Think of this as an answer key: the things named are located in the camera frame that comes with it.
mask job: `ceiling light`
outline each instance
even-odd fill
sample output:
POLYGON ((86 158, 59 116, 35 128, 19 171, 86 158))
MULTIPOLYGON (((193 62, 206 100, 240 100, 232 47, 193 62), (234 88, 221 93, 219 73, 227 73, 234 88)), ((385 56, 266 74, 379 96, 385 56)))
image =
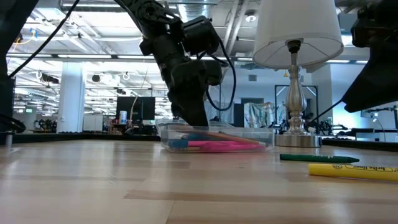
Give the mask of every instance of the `ceiling light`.
POLYGON ((130 79, 130 74, 128 72, 126 72, 125 74, 123 74, 123 79, 124 80, 129 80, 130 79))
MULTIPOLYGON (((63 7, 72 7, 73 4, 66 3, 63 7)), ((78 7, 120 7, 118 4, 79 4, 78 7)))
POLYGON ((15 93, 17 94, 23 94, 23 95, 28 95, 29 92, 27 90, 21 89, 21 88, 15 88, 14 90, 15 93))
MULTIPOLYGON (((7 54, 7 57, 20 57, 20 58, 28 58, 32 56, 31 54, 7 54)), ((50 54, 38 54, 35 57, 52 57, 50 54)))
POLYGON ((44 102, 46 105, 50 105, 50 106, 58 106, 56 103, 50 103, 50 102, 44 102))
POLYGON ((36 78, 41 79, 43 77, 43 73, 41 71, 36 72, 36 78))
POLYGON ((118 55, 120 59, 141 59, 141 60, 153 60, 155 59, 154 56, 141 56, 141 55, 118 55))
POLYGON ((327 63, 349 63, 349 60, 329 60, 327 63))
POLYGON ((86 101, 85 103, 86 103, 86 104, 95 105, 95 104, 100 104, 101 102, 99 102, 99 101, 86 101))
POLYGON ((112 58, 111 55, 58 55, 60 58, 112 58))
POLYGON ((247 16, 246 21, 247 22, 254 22, 256 21, 257 16, 247 16))
POLYGON ((99 75, 93 75, 93 77, 91 78, 91 80, 93 82, 100 82, 101 81, 101 77, 99 75))
MULTIPOLYGON (((226 60, 226 57, 217 57, 220 60, 226 60)), ((212 57, 202 57, 201 60, 214 60, 212 57)))
POLYGON ((254 9, 249 9, 249 10, 247 10, 247 11, 244 13, 244 15, 246 16, 246 21, 247 21, 247 22, 254 22, 254 21, 256 21, 256 19, 257 19, 256 10, 254 10, 254 9))
POLYGON ((252 59, 252 58, 238 58, 238 61, 242 61, 242 62, 252 62, 253 59, 252 59))

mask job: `table surface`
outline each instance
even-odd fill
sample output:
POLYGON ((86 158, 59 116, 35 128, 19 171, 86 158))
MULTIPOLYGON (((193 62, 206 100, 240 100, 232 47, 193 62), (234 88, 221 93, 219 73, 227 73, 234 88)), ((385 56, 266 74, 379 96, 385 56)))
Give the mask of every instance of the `table surface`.
POLYGON ((158 142, 15 144, 0 153, 1 223, 398 223, 398 184, 308 176, 279 153, 398 154, 323 146, 267 153, 171 154, 158 142))

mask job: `black cable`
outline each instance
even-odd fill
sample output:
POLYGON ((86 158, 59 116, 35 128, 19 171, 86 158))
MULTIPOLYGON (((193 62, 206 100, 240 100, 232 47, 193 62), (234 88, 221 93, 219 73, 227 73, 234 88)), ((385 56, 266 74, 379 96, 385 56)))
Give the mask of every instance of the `black cable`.
POLYGON ((383 127, 383 125, 382 125, 382 124, 381 124, 381 122, 379 121, 379 118, 378 118, 377 116, 375 116, 375 119, 376 119, 376 121, 379 123, 379 125, 380 125, 381 129, 383 130, 383 134, 384 134, 384 142, 386 142, 386 141, 387 141, 387 139, 386 139, 386 131, 384 130, 384 127, 383 127))
POLYGON ((201 59, 203 56, 205 56, 206 52, 202 52, 200 55, 197 55, 197 60, 201 59))
POLYGON ((228 111, 228 110, 232 107, 232 105, 233 105, 233 103, 234 103, 235 90, 236 90, 236 71, 235 71, 234 64, 232 63, 231 59, 228 57, 228 54, 226 53, 226 50, 225 50, 225 46, 224 46, 224 44, 223 44, 223 41, 222 41, 221 39, 219 39, 219 42, 220 42, 220 45, 221 45, 221 49, 223 50, 224 56, 226 57, 226 59, 227 59, 227 61, 228 61, 228 63, 229 63, 229 66, 231 66, 232 74, 233 74, 233 77, 234 77, 234 85, 233 85, 233 88, 232 88, 231 101, 229 102, 229 105, 228 105, 227 108, 218 108, 218 107, 213 103, 213 100, 212 100, 211 97, 210 97, 209 88, 207 88, 207 90, 206 90, 206 96, 207 96, 207 98, 209 99, 209 102, 210 102, 210 104, 212 105, 212 107, 214 107, 216 110, 218 110, 218 111, 228 111))
POLYGON ((80 0, 76 0, 75 3, 73 3, 72 7, 69 9, 67 15, 61 23, 55 28, 55 30, 51 33, 51 35, 45 40, 45 42, 24 62, 22 65, 18 66, 17 69, 15 69, 9 76, 8 79, 12 79, 21 69, 23 69, 38 53, 40 53, 43 48, 51 41, 51 39, 57 34, 57 32, 62 28, 64 23, 66 23, 67 19, 70 17, 70 14, 72 11, 76 8, 77 4, 79 3, 80 0))
POLYGON ((320 115, 318 115, 316 118, 312 119, 311 122, 309 122, 305 128, 308 128, 315 120, 317 120, 318 118, 320 118, 321 116, 323 116, 325 113, 327 113, 328 111, 330 111, 331 109, 333 109, 335 106, 339 105, 341 102, 343 101, 343 99, 337 101, 337 103, 335 103, 333 106, 329 107, 328 109, 326 109, 324 112, 322 112, 320 115))
POLYGON ((217 62, 219 62, 220 64, 222 64, 223 66, 225 66, 225 67, 228 66, 228 63, 226 63, 226 62, 224 62, 223 60, 217 58, 216 56, 214 56, 214 55, 209 55, 209 56, 210 56, 212 59, 214 59, 214 60, 216 60, 217 62))

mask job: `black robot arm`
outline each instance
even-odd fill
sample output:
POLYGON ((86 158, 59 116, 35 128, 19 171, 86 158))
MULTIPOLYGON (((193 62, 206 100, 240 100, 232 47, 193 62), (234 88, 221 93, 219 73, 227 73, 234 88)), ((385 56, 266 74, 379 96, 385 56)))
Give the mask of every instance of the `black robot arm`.
POLYGON ((115 0, 144 35, 140 49, 153 54, 175 116, 192 126, 207 126, 203 96, 208 85, 220 84, 221 65, 216 61, 191 60, 189 55, 212 54, 220 38, 204 16, 183 23, 155 0, 115 0))

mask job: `white lampshade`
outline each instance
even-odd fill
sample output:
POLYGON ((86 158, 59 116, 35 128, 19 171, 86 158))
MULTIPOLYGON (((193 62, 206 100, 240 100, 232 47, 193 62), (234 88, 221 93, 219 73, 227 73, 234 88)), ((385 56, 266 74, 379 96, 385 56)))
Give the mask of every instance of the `white lampshade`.
POLYGON ((262 0, 253 60, 269 68, 292 64, 288 40, 302 40, 297 64, 337 57, 344 49, 334 0, 262 0))

